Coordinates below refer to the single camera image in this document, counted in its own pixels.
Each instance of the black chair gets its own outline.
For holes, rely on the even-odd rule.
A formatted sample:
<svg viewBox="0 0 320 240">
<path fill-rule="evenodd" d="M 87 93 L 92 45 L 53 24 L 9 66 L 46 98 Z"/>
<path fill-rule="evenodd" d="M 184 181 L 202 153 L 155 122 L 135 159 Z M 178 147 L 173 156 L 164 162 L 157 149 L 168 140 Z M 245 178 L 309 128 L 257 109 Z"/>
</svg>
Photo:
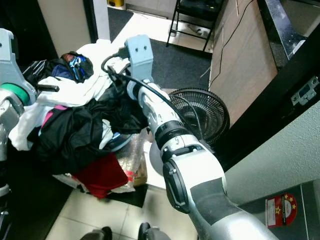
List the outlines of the black chair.
<svg viewBox="0 0 320 240">
<path fill-rule="evenodd" d="M 205 45 L 203 47 L 203 51 L 206 49 L 206 46 L 208 44 L 209 38 L 212 34 L 212 31 L 215 27 L 216 19 L 218 17 L 218 13 L 221 9 L 223 0 L 176 0 L 175 8 L 174 8 L 174 13 L 172 17 L 172 22 L 171 22 L 171 27 L 169 31 L 169 36 L 168 40 L 166 42 L 166 46 L 168 47 L 169 45 L 169 39 L 171 36 L 171 33 L 182 33 L 182 34 L 187 34 L 196 38 L 200 39 L 205 39 Z M 202 25 L 202 24 L 195 24 L 190 21 L 186 20 L 179 20 L 179 14 L 187 15 L 193 18 L 205 20 L 209 23 L 209 27 L 207 25 Z M 175 29 L 173 29 L 174 21 L 176 18 L 176 26 Z M 203 37 L 200 35 L 195 35 L 191 34 L 189 32 L 185 31 L 180 31 L 178 30 L 178 23 L 180 22 L 185 22 L 189 23 L 192 25 L 197 25 L 203 28 L 209 29 L 209 34 L 207 37 Z"/>
</svg>

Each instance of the black door frame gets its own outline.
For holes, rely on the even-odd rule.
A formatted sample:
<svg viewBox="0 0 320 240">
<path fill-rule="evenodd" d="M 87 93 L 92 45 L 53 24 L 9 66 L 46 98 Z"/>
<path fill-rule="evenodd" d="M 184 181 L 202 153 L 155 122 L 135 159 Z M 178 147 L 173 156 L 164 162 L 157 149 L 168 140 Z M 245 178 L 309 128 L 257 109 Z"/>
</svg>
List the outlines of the black door frame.
<svg viewBox="0 0 320 240">
<path fill-rule="evenodd" d="M 291 101 L 294 93 L 312 76 L 320 74 L 319 42 L 320 24 L 229 132 L 216 143 L 215 155 L 224 171 L 229 170 L 320 100 L 318 87 L 315 89 L 317 95 L 306 105 L 293 106 Z"/>
</svg>

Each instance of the electric fan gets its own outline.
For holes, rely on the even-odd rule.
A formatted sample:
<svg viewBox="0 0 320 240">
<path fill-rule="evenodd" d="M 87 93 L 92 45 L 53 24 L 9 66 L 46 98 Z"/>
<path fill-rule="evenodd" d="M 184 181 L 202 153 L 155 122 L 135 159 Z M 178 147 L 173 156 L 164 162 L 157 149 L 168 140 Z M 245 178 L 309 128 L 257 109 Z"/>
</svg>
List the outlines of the electric fan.
<svg viewBox="0 0 320 240">
<path fill-rule="evenodd" d="M 224 102 L 214 93 L 199 88 L 182 88 L 169 94 L 171 102 L 188 122 L 193 134 L 211 147 L 230 127 Z"/>
</svg>

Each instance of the metal hinge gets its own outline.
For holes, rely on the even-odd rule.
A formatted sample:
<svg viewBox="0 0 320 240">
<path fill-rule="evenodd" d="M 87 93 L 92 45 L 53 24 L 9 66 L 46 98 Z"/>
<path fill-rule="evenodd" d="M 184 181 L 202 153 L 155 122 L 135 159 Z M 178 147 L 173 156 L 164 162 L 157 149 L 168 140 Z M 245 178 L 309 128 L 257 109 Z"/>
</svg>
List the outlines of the metal hinge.
<svg viewBox="0 0 320 240">
<path fill-rule="evenodd" d="M 302 88 L 299 89 L 292 97 L 291 101 L 293 106 L 300 103 L 302 106 L 309 102 L 315 95 L 315 87 L 319 84 L 319 78 L 313 76 Z"/>
</svg>

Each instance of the yellow object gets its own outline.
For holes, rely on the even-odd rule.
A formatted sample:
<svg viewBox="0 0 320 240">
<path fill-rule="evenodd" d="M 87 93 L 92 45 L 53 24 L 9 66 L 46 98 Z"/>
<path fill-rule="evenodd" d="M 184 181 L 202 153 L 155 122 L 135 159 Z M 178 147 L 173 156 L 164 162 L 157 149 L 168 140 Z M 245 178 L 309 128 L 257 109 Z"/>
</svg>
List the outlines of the yellow object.
<svg viewBox="0 0 320 240">
<path fill-rule="evenodd" d="M 125 0 L 106 0 L 106 2 L 113 7 L 121 7 L 125 4 Z"/>
</svg>

